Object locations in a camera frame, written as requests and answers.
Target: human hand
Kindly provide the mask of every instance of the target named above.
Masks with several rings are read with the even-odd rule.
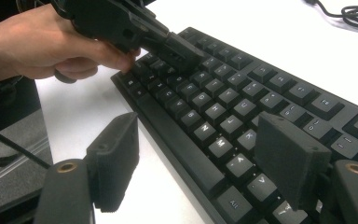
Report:
[[[139,53],[124,54],[105,41],[80,35],[52,5],[0,22],[0,80],[51,77],[55,69],[82,79],[96,74],[99,64],[126,72]]]

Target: desk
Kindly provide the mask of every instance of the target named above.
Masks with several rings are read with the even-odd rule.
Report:
[[[333,13],[358,5],[323,2]],[[358,105],[358,32],[338,28],[317,7],[301,0],[158,0],[148,8],[176,33],[192,26]],[[116,72],[100,67],[72,85],[37,81],[54,162],[83,158],[103,128],[130,110],[110,81]],[[140,150],[121,207],[97,211],[97,223],[210,223],[142,124]]]

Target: floor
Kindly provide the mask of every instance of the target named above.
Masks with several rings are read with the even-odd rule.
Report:
[[[23,81],[17,89],[15,104],[7,111],[0,111],[0,134],[52,164],[46,126],[33,81]],[[16,153],[0,143],[0,157]],[[0,206],[41,189],[46,171],[24,156],[0,168]]]

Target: gray carpet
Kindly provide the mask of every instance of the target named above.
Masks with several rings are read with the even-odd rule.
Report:
[[[48,135],[39,109],[0,132],[43,161],[52,164]],[[17,151],[0,143],[0,157]],[[21,156],[7,167],[0,168],[0,206],[43,187],[46,169]]]

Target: computer keyboard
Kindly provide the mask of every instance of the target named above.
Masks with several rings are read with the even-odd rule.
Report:
[[[148,53],[113,82],[215,223],[314,223],[294,211],[254,160],[259,114],[281,116],[358,161],[358,106],[194,28],[179,34],[205,52],[178,74]]]

